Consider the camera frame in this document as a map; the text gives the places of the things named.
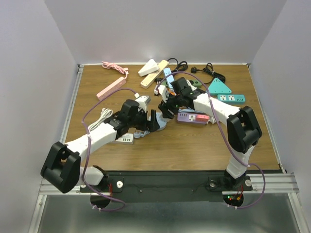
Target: pink power strip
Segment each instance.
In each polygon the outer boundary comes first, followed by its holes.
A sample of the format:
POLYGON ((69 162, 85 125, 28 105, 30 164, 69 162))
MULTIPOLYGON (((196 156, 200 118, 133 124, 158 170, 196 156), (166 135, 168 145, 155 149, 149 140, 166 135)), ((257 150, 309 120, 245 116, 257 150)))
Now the pink power strip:
POLYGON ((178 113, 177 121, 179 122, 188 122, 188 123, 197 123, 197 124, 206 124, 209 120, 209 116, 196 113, 178 113))
POLYGON ((106 87, 104 90, 102 90, 100 93, 98 93, 96 96, 99 100, 102 100, 109 96, 112 92, 116 91, 119 89, 122 85, 126 83, 126 78, 128 75, 128 68, 122 68, 114 63, 109 63, 109 62, 102 62, 103 63, 103 68, 113 68, 117 71, 119 71, 122 74, 125 74, 125 77, 119 77, 117 80, 115 80, 112 84, 110 84, 108 87, 106 87))
POLYGON ((106 87, 100 93, 98 93, 96 96, 99 100, 102 100, 103 98, 110 95, 113 91, 119 89, 125 83, 126 83, 126 79, 124 77, 119 77, 117 80, 115 80, 112 84, 110 84, 108 87, 106 87))

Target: beige power strip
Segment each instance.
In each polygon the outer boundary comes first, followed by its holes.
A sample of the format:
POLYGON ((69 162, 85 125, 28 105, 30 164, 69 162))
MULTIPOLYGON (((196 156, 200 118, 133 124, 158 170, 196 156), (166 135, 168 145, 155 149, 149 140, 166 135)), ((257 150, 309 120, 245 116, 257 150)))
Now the beige power strip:
POLYGON ((162 62, 159 63, 158 66, 159 66, 158 71, 148 74, 146 78, 144 78, 144 80, 141 81, 140 83, 141 87, 147 89, 155 81, 155 79, 159 77, 159 75, 163 72, 163 69, 169 66, 169 62, 163 60, 162 62))

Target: black power cord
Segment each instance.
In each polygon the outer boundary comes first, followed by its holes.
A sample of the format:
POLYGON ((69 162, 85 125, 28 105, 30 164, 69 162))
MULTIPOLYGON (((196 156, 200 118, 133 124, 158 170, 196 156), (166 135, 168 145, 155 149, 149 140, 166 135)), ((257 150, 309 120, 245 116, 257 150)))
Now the black power cord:
POLYGON ((191 73, 195 74, 197 71, 203 71, 203 72, 209 74, 210 76, 212 76, 212 80, 210 82, 204 83, 204 84, 210 84, 215 78, 218 78, 220 81, 225 83, 225 76, 220 74, 220 73, 215 72, 212 63, 210 63, 210 62, 207 63, 207 65, 203 69, 197 69, 196 67, 191 68, 191 73))
POLYGON ((177 62, 177 66, 175 67, 175 69, 171 70, 172 73, 174 72, 178 72, 178 71, 185 71, 188 69, 188 63, 186 61, 182 61, 182 62, 178 62, 178 60, 176 58, 170 58, 167 61, 170 60, 175 60, 177 62))

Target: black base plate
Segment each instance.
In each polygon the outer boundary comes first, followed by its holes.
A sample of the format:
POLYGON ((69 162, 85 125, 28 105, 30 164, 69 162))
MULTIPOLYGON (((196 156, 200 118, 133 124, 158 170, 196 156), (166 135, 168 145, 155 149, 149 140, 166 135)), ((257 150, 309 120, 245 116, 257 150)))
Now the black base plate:
MULTIPOLYGON (((238 187, 227 189, 220 180, 223 171, 109 171, 109 183, 113 185, 113 197, 129 202, 181 202, 181 201, 224 201, 223 191, 238 191, 238 187), (210 181, 217 181, 215 187, 210 181), (123 181, 123 188, 116 187, 116 181, 123 181)), ((96 187, 108 192, 108 187, 96 187)), ((244 191, 252 187, 243 185, 244 191)), ((81 192, 90 192, 81 188, 81 192)))

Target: triangular power strip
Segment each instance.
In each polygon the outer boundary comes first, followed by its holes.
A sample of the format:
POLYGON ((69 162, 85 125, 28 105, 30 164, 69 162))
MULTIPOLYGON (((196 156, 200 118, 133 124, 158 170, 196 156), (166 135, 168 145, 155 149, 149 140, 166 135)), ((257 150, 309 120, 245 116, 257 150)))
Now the triangular power strip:
POLYGON ((154 59, 150 59, 139 71, 138 74, 139 76, 145 76, 147 74, 150 74, 152 72, 158 71, 159 66, 157 63, 154 61, 154 59))
POLYGON ((232 91, 227 87, 222 81, 215 78, 209 85, 208 90, 211 96, 216 96, 218 94, 231 94, 232 91))

